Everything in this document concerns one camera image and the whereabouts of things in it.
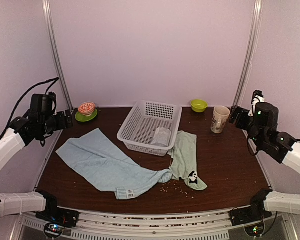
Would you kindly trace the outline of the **light blue towel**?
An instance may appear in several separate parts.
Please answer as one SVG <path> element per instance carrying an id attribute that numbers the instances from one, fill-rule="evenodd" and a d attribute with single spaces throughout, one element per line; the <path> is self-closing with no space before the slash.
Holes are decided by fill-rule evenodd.
<path id="1" fill-rule="evenodd" d="M 168 168 L 155 171 L 141 167 L 98 128 L 68 139 L 56 153 L 97 190 L 113 192 L 117 200 L 135 199 L 173 176 Z"/>

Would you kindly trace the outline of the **green panda towel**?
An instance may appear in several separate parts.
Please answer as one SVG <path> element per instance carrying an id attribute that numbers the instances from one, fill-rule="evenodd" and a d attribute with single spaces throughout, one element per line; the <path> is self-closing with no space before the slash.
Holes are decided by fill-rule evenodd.
<path id="1" fill-rule="evenodd" d="M 174 147 L 167 154 L 172 158 L 169 169 L 173 180 L 183 180 L 186 186 L 196 191 L 203 191 L 208 187 L 198 175 L 197 136 L 195 134 L 179 131 Z"/>

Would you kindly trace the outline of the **white plastic basket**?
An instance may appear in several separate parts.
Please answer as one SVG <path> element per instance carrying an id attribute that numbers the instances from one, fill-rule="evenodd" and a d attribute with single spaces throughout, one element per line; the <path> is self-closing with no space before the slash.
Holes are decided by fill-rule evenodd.
<path id="1" fill-rule="evenodd" d="M 129 150 L 163 157 L 175 145 L 182 110 L 180 105 L 137 101 L 121 125 L 117 139 Z M 152 145 L 158 128 L 171 132 L 165 147 Z"/>

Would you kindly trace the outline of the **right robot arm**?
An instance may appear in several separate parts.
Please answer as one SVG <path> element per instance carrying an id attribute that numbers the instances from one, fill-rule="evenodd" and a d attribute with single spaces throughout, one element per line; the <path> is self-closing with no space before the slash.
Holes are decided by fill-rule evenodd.
<path id="1" fill-rule="evenodd" d="M 278 131 L 278 118 L 279 109 L 276 106 L 258 102 L 251 110 L 233 106 L 229 123 L 247 132 L 247 138 L 253 141 L 257 153 L 265 152 L 277 163 L 300 174 L 300 139 Z M 266 212 L 300 215 L 300 194 L 261 189 L 250 200 L 246 216 L 249 220 L 256 221 Z"/>

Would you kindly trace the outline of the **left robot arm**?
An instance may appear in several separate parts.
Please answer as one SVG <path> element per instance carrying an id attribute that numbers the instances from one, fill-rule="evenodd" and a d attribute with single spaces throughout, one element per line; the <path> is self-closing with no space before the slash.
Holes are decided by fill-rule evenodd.
<path id="1" fill-rule="evenodd" d="M 55 93 L 34 94 L 29 110 L 8 121 L 0 136 L 0 171 L 32 141 L 37 140 L 45 146 L 46 139 L 54 132 L 73 126 L 72 111 L 56 111 L 56 108 Z M 51 222 L 62 218 L 57 198 L 46 191 L 0 193 L 0 218 L 28 212 L 42 212 Z"/>

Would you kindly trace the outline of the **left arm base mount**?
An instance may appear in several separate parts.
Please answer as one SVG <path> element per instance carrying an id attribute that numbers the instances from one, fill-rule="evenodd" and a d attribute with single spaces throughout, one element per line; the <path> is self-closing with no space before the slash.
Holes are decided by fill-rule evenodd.
<path id="1" fill-rule="evenodd" d="M 49 239 L 57 239 L 62 236 L 66 229 L 76 227 L 79 216 L 80 213 L 78 211 L 65 208 L 58 208 L 54 215 L 46 211 L 35 213 L 37 219 L 46 222 L 43 227 L 43 233 Z"/>

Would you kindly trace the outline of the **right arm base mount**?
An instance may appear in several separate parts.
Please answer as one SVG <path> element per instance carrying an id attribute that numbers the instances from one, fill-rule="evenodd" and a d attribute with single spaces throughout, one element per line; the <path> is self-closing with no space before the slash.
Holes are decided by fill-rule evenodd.
<path id="1" fill-rule="evenodd" d="M 229 218 L 233 227 L 243 226 L 245 233 L 252 238 L 262 237 L 266 233 L 265 219 L 270 218 L 273 214 L 262 210 L 253 212 L 252 207 L 238 208 L 235 207 L 229 212 Z"/>

